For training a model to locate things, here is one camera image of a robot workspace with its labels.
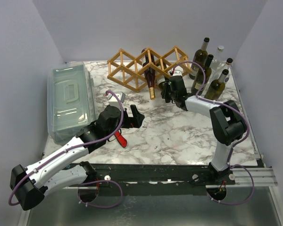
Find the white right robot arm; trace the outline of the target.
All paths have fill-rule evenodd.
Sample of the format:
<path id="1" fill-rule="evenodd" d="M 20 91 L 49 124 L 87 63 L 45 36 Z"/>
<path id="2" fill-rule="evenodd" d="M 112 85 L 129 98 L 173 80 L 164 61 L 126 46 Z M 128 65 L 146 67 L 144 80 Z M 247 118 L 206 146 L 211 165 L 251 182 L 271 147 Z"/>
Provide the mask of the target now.
<path id="1" fill-rule="evenodd" d="M 217 145 L 208 165 L 207 180 L 219 184 L 230 170 L 233 148 L 244 140 L 243 134 L 249 134 L 249 125 L 236 103 L 232 100 L 215 102 L 188 93 L 181 75 L 165 79 L 161 95 L 167 103 L 172 102 L 184 111 L 210 118 Z"/>

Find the green bottle silver foil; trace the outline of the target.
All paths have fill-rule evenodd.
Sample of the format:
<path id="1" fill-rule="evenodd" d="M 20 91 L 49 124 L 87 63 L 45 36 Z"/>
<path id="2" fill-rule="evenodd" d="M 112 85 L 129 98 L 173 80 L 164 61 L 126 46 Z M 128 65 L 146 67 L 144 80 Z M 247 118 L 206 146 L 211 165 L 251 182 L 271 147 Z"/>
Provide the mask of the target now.
<path id="1" fill-rule="evenodd" d="M 204 98 L 209 100 L 218 100 L 225 89 L 225 82 L 228 81 L 228 69 L 224 69 L 218 79 L 211 82 Z"/>

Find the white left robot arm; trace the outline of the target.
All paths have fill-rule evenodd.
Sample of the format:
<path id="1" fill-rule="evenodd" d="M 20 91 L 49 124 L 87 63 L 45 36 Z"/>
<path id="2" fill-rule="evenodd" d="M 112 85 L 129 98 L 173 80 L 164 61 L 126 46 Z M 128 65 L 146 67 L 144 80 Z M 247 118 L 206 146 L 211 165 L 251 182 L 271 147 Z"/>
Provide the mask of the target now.
<path id="1" fill-rule="evenodd" d="M 51 191 L 82 183 L 90 186 L 95 181 L 91 164 L 82 163 L 75 169 L 66 169 L 75 160 L 105 145 L 120 129 L 140 128 L 145 116 L 135 105 L 130 106 L 132 116 L 126 110 L 108 105 L 96 121 L 83 127 L 68 143 L 48 157 L 27 167 L 15 166 L 11 171 L 10 206 L 20 205 L 30 210 L 40 204 Z"/>

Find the green wine bottle brown label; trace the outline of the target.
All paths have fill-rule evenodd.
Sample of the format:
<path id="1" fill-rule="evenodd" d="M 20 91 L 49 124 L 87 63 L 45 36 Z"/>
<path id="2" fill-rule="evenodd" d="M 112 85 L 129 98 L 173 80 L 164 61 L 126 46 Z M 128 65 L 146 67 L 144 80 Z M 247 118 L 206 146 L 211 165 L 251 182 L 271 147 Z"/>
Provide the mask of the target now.
<path id="1" fill-rule="evenodd" d="M 192 60 L 193 62 L 196 62 L 199 65 L 203 65 L 205 63 L 208 57 L 207 46 L 208 46 L 209 40 L 210 40 L 209 37 L 204 38 L 201 48 L 198 49 L 194 54 L 194 58 Z M 194 80 L 199 70 L 199 66 L 196 64 L 192 64 L 191 70 L 192 70 L 192 73 L 189 74 L 189 77 L 192 80 Z"/>

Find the clear squat glass bottle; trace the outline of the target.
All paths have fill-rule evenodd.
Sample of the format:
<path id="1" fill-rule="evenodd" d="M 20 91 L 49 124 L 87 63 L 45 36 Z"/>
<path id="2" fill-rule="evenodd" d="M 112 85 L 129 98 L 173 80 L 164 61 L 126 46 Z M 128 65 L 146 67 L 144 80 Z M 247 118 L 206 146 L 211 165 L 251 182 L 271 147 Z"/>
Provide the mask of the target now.
<path id="1" fill-rule="evenodd" d="M 224 50 L 224 46 L 219 45 L 215 53 L 213 54 L 214 58 L 210 66 L 212 70 L 216 71 L 223 63 L 223 50 Z"/>

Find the red bottle gold foil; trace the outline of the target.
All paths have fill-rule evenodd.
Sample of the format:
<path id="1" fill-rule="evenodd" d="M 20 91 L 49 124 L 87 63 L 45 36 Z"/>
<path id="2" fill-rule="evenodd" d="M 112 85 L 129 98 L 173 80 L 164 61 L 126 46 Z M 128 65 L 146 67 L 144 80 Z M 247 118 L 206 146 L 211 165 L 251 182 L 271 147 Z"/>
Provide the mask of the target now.
<path id="1" fill-rule="evenodd" d="M 149 63 L 149 56 L 146 54 L 142 59 L 142 66 L 145 66 Z M 147 81 L 147 85 L 149 88 L 149 94 L 150 94 L 150 99 L 154 100 L 155 99 L 155 70 L 151 67 L 146 69 L 144 72 L 144 77 Z"/>

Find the dark bottle black neck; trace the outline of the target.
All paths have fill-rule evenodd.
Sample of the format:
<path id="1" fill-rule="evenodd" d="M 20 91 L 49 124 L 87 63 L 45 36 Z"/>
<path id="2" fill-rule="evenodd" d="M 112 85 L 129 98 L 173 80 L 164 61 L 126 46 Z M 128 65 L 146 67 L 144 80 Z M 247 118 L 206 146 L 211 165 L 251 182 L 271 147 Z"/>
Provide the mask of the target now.
<path id="1" fill-rule="evenodd" d="M 160 62 L 158 62 L 158 63 L 156 64 L 156 66 L 157 66 L 158 68 L 162 69 L 162 68 L 161 68 L 161 65 L 160 65 Z M 163 62 L 163 67 L 164 67 L 164 69 L 167 68 L 167 66 L 166 66 L 166 64 L 165 64 L 164 62 Z M 163 92 L 164 92 L 164 89 L 165 89 L 166 81 L 168 81 L 169 79 L 168 79 L 166 76 L 164 76 L 164 75 L 161 75 L 161 76 L 158 78 L 159 75 L 160 75 L 160 72 L 159 72 L 159 71 L 155 71 L 155 76 L 156 76 L 156 78 L 155 78 L 155 85 L 159 88 L 159 91 L 160 91 L 161 93 L 163 93 Z"/>
<path id="2" fill-rule="evenodd" d="M 206 62 L 205 64 L 203 65 L 202 69 L 204 69 L 204 72 L 205 72 L 205 79 L 204 79 L 204 76 L 203 76 L 203 73 L 202 73 L 202 70 L 199 69 L 198 70 L 198 73 L 195 77 L 195 80 L 193 82 L 193 85 L 192 85 L 192 88 L 191 88 L 191 93 L 193 95 L 195 95 L 198 91 L 198 95 L 200 96 L 204 90 L 204 88 L 206 87 L 206 84 L 211 76 L 211 73 L 212 73 L 212 69 L 211 69 L 211 62 L 213 60 L 214 56 L 212 54 L 209 54 L 207 59 L 206 59 Z"/>

